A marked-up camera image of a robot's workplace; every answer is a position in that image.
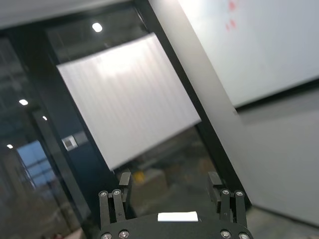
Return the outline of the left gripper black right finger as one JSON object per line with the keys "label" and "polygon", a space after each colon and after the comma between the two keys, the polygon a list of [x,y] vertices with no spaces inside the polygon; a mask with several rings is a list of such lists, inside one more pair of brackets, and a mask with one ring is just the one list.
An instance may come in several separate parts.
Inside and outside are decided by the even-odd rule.
{"label": "left gripper black right finger", "polygon": [[221,220],[240,225],[247,224],[243,191],[231,191],[222,183],[216,172],[208,172],[208,194]]}

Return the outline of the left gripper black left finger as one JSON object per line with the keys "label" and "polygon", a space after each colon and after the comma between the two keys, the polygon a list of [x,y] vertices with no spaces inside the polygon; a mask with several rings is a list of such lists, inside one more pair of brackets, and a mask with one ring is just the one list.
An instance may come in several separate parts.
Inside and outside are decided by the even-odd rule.
{"label": "left gripper black left finger", "polygon": [[132,190],[132,174],[124,172],[121,175],[118,189],[112,192],[101,191],[99,193],[100,225],[107,226],[114,222],[126,220],[129,211]]}

